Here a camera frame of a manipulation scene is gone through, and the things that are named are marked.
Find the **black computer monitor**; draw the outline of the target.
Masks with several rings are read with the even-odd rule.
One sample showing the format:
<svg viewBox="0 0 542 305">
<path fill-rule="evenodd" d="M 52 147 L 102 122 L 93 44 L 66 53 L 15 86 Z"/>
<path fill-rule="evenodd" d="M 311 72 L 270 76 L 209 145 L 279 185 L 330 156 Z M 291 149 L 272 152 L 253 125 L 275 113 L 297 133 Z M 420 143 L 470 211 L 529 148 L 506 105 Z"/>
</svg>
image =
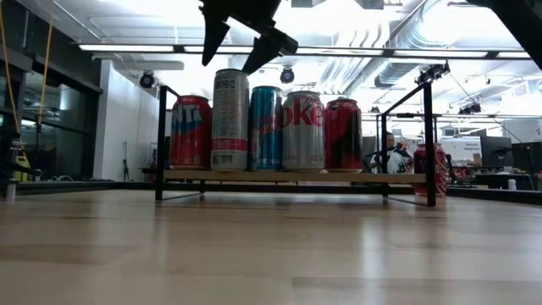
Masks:
<svg viewBox="0 0 542 305">
<path fill-rule="evenodd" d="M 530 174 L 542 173 L 542 141 L 512 145 L 514 167 Z"/>
<path fill-rule="evenodd" d="M 482 164 L 484 167 L 513 165 L 512 140 L 507 137 L 481 136 Z"/>
</svg>

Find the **silver Diet Coke can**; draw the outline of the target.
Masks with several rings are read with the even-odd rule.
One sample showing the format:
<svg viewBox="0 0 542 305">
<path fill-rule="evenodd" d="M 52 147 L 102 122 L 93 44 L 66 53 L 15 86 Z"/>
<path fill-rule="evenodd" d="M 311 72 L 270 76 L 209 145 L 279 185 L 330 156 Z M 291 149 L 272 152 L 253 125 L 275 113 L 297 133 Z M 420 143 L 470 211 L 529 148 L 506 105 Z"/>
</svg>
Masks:
<svg viewBox="0 0 542 305">
<path fill-rule="evenodd" d="M 324 105 L 315 91 L 293 91 L 282 108 L 282 166 L 319 172 L 325 166 Z"/>
</svg>

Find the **blue silver Red Bull can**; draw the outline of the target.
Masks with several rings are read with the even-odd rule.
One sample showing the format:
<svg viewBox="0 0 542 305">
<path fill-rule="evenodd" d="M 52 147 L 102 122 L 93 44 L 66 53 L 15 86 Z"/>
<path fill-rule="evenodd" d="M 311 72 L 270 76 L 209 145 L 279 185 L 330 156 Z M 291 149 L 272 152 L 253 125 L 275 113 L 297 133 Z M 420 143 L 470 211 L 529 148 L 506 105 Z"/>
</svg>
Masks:
<svg viewBox="0 0 542 305">
<path fill-rule="evenodd" d="M 250 171 L 282 169 L 282 90 L 256 86 L 249 105 Z"/>
</svg>

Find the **white printed sign board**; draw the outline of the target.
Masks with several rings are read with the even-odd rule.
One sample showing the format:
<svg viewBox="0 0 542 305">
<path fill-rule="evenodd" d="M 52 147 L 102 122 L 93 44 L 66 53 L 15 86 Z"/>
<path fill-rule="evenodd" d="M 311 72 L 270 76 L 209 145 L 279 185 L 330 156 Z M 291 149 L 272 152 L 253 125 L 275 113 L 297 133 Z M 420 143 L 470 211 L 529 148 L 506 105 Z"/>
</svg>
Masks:
<svg viewBox="0 0 542 305">
<path fill-rule="evenodd" d="M 481 163 L 482 149 L 479 136 L 448 137 L 440 140 L 440 145 L 455 166 L 468 166 Z"/>
</svg>

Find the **overhead LED light bar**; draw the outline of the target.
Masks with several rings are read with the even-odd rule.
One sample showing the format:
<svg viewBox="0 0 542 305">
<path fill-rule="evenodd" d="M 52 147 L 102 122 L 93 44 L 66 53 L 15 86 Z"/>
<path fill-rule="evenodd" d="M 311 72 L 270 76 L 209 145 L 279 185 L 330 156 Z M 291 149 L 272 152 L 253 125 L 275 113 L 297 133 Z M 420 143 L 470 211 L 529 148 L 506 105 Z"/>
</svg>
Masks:
<svg viewBox="0 0 542 305">
<path fill-rule="evenodd" d="M 79 49 L 91 53 L 185 53 L 203 54 L 201 45 L 134 45 L 134 44 L 79 44 Z M 401 49 L 365 47 L 298 47 L 295 53 L 279 51 L 281 56 L 362 57 L 362 58 L 419 58 L 459 60 L 531 60 L 522 50 L 465 50 L 465 49 Z"/>
</svg>

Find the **tall white Celsius can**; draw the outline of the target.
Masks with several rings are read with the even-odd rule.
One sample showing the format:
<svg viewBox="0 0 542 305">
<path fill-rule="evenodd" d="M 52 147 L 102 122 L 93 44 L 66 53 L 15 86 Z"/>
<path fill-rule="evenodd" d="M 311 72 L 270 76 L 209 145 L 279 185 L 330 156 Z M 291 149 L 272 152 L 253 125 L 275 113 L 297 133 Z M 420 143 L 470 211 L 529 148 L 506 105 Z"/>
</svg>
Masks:
<svg viewBox="0 0 542 305">
<path fill-rule="evenodd" d="M 238 69 L 221 69 L 213 82 L 211 169 L 243 171 L 247 167 L 249 83 Z"/>
</svg>

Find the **black hanging shirt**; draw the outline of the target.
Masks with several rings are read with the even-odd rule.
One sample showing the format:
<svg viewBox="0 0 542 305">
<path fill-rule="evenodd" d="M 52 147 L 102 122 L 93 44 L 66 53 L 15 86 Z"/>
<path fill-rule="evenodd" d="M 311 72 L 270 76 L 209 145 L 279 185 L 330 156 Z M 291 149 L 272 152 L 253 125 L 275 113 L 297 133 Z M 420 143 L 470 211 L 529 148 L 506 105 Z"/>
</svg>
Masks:
<svg viewBox="0 0 542 305">
<path fill-rule="evenodd" d="M 373 160 L 374 153 L 377 151 L 376 144 L 376 136 L 364 136 L 362 138 L 362 161 L 364 173 L 370 173 L 372 171 L 370 164 Z"/>
</svg>

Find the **person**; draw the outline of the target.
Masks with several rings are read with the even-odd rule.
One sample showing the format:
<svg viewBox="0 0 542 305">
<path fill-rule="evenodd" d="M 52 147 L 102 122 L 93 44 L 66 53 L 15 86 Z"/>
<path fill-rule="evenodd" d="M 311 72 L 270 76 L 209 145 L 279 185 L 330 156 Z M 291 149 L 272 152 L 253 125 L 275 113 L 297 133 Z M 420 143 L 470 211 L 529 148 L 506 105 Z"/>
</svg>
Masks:
<svg viewBox="0 0 542 305">
<path fill-rule="evenodd" d="M 392 133 L 386 132 L 387 172 L 389 174 L 408 174 L 412 171 L 413 157 L 395 144 Z"/>
</svg>

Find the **silver ventilation duct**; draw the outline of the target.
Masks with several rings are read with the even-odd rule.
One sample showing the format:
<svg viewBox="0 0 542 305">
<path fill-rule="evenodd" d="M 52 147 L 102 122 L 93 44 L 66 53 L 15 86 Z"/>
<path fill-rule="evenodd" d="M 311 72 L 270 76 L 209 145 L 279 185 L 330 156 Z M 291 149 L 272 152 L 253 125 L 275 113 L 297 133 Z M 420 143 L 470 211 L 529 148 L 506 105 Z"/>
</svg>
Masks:
<svg viewBox="0 0 542 305">
<path fill-rule="evenodd" d="M 445 48 L 450 45 L 438 28 L 445 23 L 444 0 L 424 0 L 412 17 L 394 34 L 388 43 L 390 48 Z M 380 65 L 380 72 L 374 78 L 378 88 L 392 87 L 400 78 L 412 71 L 416 65 L 406 62 L 392 62 L 390 59 Z"/>
</svg>

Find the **wooden shelf black frame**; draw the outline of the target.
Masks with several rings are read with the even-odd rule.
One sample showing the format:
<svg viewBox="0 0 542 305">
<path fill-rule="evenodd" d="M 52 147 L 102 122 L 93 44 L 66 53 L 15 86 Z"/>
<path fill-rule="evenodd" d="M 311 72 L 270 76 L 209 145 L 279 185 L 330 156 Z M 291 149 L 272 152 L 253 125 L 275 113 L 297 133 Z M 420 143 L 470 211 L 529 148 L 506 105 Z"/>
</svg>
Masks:
<svg viewBox="0 0 542 305">
<path fill-rule="evenodd" d="M 155 168 L 154 196 L 156 202 L 161 202 L 165 198 L 163 196 L 164 183 L 166 179 L 171 180 L 198 180 L 200 184 L 196 187 L 198 194 L 203 194 L 206 191 L 206 183 L 208 181 L 240 181 L 256 183 L 262 182 L 263 190 L 270 192 L 270 183 L 290 182 L 297 183 L 299 181 L 311 182 L 355 182 L 355 183 L 374 183 L 376 189 L 374 194 L 380 194 L 387 197 L 390 194 L 391 184 L 414 184 L 424 183 L 430 178 L 434 171 L 431 169 L 427 174 L 413 175 L 392 175 L 392 174 L 354 174 L 354 173 L 319 173 L 319 172 L 251 172 L 245 169 L 233 172 L 212 172 L 206 170 L 180 170 L 170 169 L 165 164 L 165 158 L 169 155 L 169 149 L 165 146 L 165 131 L 168 129 L 166 125 L 166 106 L 167 96 L 169 94 L 176 95 L 177 92 L 169 86 L 160 86 L 158 89 L 159 106 L 158 106 L 158 148 Z"/>
</svg>

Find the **black metal table frame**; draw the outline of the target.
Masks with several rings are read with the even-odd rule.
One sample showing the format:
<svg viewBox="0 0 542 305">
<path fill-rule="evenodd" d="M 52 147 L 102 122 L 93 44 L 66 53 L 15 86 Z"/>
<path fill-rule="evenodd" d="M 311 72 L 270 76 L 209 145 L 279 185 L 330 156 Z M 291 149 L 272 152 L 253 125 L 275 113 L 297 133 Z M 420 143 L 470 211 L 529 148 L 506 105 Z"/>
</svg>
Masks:
<svg viewBox="0 0 542 305">
<path fill-rule="evenodd" d="M 113 181 L 76 181 L 76 182 L 21 182 L 18 195 L 41 195 L 78 191 L 105 190 L 140 190 L 152 191 L 151 182 L 113 182 Z M 213 191 L 213 192 L 259 192 L 259 193 L 295 193 L 295 194 L 341 194 L 341 195 L 376 195 L 384 189 L 381 185 L 370 186 L 299 186 L 299 185 L 235 185 L 235 184 L 198 184 L 167 183 L 165 191 Z M 465 197 L 497 202 L 526 203 L 542 206 L 541 191 L 509 191 L 496 189 L 475 189 L 451 187 L 448 197 Z"/>
</svg>

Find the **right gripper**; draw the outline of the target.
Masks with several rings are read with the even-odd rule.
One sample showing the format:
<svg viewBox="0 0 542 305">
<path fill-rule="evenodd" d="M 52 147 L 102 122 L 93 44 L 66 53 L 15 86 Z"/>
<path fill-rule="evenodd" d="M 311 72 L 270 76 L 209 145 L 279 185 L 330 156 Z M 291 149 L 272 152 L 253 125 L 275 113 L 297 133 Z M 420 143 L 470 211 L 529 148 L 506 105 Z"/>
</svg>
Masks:
<svg viewBox="0 0 542 305">
<path fill-rule="evenodd" d="M 207 66 L 230 27 L 226 21 L 232 18 L 261 34 L 255 38 L 242 72 L 251 75 L 265 64 L 283 55 L 295 54 L 298 42 L 275 28 L 276 14 L 281 0 L 199 0 L 205 20 L 205 37 L 202 65 Z"/>
</svg>

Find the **red Coca-Cola can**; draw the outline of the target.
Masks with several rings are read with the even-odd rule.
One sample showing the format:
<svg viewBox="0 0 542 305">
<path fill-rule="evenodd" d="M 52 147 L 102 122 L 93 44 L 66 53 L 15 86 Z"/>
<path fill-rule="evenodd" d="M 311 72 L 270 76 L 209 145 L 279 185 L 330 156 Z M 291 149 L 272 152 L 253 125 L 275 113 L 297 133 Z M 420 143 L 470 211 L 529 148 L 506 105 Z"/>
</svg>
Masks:
<svg viewBox="0 0 542 305">
<path fill-rule="evenodd" d="M 435 193 L 437 197 L 444 197 L 446 195 L 447 186 L 446 182 L 448 180 L 448 169 L 446 166 L 446 155 L 442 146 L 438 143 L 434 144 L 434 169 L 435 169 L 435 183 L 433 187 L 435 188 Z M 417 145 L 414 151 L 414 173 L 415 174 L 426 174 L 427 169 L 427 151 L 424 144 Z M 428 183 L 417 183 L 414 185 L 415 194 L 418 196 L 426 196 L 428 194 Z"/>
<path fill-rule="evenodd" d="M 325 169 L 360 173 L 363 168 L 361 110 L 353 99 L 340 98 L 324 110 Z"/>
</svg>

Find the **orange Fanta can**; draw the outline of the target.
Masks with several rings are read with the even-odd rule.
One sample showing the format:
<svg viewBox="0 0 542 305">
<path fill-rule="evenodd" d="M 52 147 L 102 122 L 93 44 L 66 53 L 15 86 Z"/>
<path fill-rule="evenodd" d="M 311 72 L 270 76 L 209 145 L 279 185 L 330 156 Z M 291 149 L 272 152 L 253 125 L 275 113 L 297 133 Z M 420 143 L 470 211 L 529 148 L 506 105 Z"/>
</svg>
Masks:
<svg viewBox="0 0 542 305">
<path fill-rule="evenodd" d="M 172 107 L 169 166 L 210 169 L 212 108 L 206 97 L 184 95 Z"/>
</svg>

